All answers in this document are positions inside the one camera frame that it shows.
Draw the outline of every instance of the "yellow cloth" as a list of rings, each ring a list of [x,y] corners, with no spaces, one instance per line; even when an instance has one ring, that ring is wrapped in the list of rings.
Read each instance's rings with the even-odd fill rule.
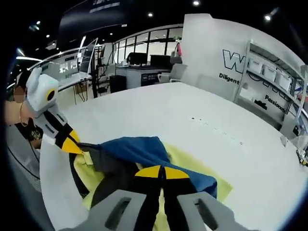
[[[204,166],[199,160],[194,159],[191,155],[182,150],[164,143],[165,150],[168,153],[168,158],[173,165],[198,172],[204,175],[212,176],[217,181],[217,200],[222,202],[232,190],[232,186],[222,179],[215,171],[209,167]]]
[[[210,169],[209,167],[204,166],[200,161],[194,159],[191,155],[182,150],[163,142],[165,150],[168,153],[168,158],[173,165],[177,165],[179,167],[199,172],[204,175],[212,176],[217,181],[217,200],[222,202],[232,190],[232,186],[222,179],[215,171]],[[170,231],[167,216],[165,215],[164,209],[164,193],[163,190],[159,196],[159,210],[156,215],[156,221],[153,227],[153,231]]]
[[[76,155],[74,161],[74,168],[79,178],[89,190],[89,192],[95,191],[97,186],[104,178],[103,173],[96,172],[94,170],[93,162],[89,153],[83,153],[83,155]]]
[[[218,185],[218,200],[222,202],[231,192],[232,186],[222,179],[217,173],[215,173],[209,167],[204,166],[200,161],[191,157],[188,153],[181,151],[180,149],[164,143],[164,147],[168,153],[170,162],[173,165],[177,165],[182,168],[186,168],[191,171],[199,172],[208,176],[212,176],[216,179]],[[94,192],[103,180],[104,175],[100,172],[95,172],[93,163],[90,159],[89,153],[83,153],[83,155],[77,155],[74,161],[74,167],[79,175],[81,181],[85,184],[89,190],[89,194],[83,199],[83,205],[90,209]],[[153,227],[153,231],[170,231],[167,217],[164,210],[164,195],[163,190],[159,197],[159,210],[156,215],[156,221]]]

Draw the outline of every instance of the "black ceiling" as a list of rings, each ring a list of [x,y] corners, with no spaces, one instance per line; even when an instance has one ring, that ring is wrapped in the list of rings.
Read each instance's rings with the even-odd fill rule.
[[[271,12],[275,7],[287,15],[290,22],[294,25],[305,46],[308,45],[307,25],[304,24],[305,12],[304,7],[300,7],[292,1],[293,6],[286,3],[274,3],[273,1],[215,1],[200,0],[201,5],[193,6],[193,0],[132,0],[138,8],[138,15],[135,15],[133,21],[128,23],[127,27],[113,26],[92,32],[93,37],[98,36],[105,41],[115,41],[135,32],[156,26],[183,23],[186,13],[209,13],[214,18],[226,19],[238,23],[246,24],[264,31],[267,34],[280,40],[287,45],[302,59],[302,48],[296,45],[289,25],[281,17],[274,17],[271,23],[265,23],[263,17]],[[28,31],[23,36],[23,42],[20,44],[21,50],[26,56],[44,59],[58,51],[45,49],[48,43],[57,40],[58,28],[61,17],[65,11],[82,2],[82,0],[62,0],[48,1],[48,5],[42,6],[37,14],[33,15],[32,24],[40,21],[38,31]],[[153,12],[154,17],[149,18],[148,12]],[[61,50],[78,47],[81,38],[61,47]]]

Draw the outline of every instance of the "gold bracelet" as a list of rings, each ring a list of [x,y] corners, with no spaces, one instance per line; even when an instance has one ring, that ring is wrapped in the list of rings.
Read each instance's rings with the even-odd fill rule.
[[[19,120],[20,120],[20,123],[21,123],[21,125],[22,125],[23,127],[27,127],[28,124],[25,124],[25,123],[23,122],[23,120],[21,119],[21,109],[22,109],[23,104],[24,104],[24,101],[22,101],[22,103],[20,104],[20,109],[19,109]]]

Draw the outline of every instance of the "glass wall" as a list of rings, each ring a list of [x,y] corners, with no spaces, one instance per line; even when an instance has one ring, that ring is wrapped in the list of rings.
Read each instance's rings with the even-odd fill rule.
[[[119,45],[119,54],[118,54],[118,63],[122,62],[125,59],[125,43],[126,41],[120,41],[120,45]]]
[[[162,29],[120,41],[115,53],[115,62],[121,63],[131,52],[147,53],[148,61],[151,60],[152,54],[171,55],[175,50],[176,40],[182,38],[182,32],[182,27]]]

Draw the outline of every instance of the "human arm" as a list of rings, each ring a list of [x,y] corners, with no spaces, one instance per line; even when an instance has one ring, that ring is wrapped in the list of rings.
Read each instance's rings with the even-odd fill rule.
[[[17,103],[15,101],[5,102],[4,106],[4,119],[7,125],[13,125],[17,123],[28,124],[30,118],[34,118],[30,110],[23,103]]]
[[[42,139],[40,140],[32,140],[30,141],[32,147],[34,147],[35,149],[40,149],[40,146],[42,144]]]

